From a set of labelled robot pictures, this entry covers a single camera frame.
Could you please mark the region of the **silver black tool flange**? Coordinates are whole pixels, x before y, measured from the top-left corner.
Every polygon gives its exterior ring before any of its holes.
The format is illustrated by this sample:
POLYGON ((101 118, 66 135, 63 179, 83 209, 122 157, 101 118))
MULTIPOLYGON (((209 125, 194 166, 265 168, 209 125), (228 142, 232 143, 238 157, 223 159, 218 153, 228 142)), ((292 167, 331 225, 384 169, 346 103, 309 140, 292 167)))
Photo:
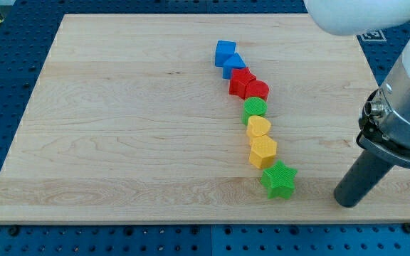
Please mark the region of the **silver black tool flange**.
POLYGON ((376 157, 410 169, 410 77, 398 58, 367 99, 359 118, 357 143, 376 157))

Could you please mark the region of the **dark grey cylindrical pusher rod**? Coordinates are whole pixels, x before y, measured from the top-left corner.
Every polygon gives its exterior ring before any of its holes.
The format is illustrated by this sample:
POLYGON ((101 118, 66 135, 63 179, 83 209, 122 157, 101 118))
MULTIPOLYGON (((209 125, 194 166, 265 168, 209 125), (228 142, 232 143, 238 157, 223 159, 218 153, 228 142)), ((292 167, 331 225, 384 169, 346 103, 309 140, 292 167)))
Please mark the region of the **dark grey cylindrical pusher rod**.
POLYGON ((334 189, 335 200, 355 207, 393 168, 393 164, 364 150, 334 189))

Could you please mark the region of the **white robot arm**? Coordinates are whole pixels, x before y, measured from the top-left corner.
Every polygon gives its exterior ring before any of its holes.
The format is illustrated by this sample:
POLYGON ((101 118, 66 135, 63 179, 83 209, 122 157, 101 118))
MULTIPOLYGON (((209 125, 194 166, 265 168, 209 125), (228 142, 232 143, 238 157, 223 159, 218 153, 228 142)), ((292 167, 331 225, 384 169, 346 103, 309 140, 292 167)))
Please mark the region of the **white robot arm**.
MULTIPOLYGON (((305 0, 324 31, 348 36, 410 23, 410 1, 305 0)), ((334 189, 344 207, 356 206, 393 166, 410 169, 410 39, 389 74, 364 104, 356 142, 363 151, 334 189)))

